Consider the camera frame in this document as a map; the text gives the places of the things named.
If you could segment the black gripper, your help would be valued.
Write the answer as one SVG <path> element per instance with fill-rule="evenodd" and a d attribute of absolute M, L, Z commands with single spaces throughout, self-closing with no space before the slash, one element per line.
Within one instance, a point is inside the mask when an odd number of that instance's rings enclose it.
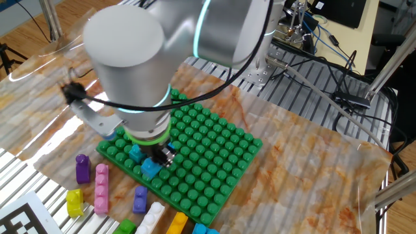
<path fill-rule="evenodd" d="M 154 163 L 159 163 L 164 167 L 170 167 L 174 162 L 176 150 L 168 146 L 168 142 L 160 142 L 149 146 L 143 146 L 142 152 L 147 154 Z"/>

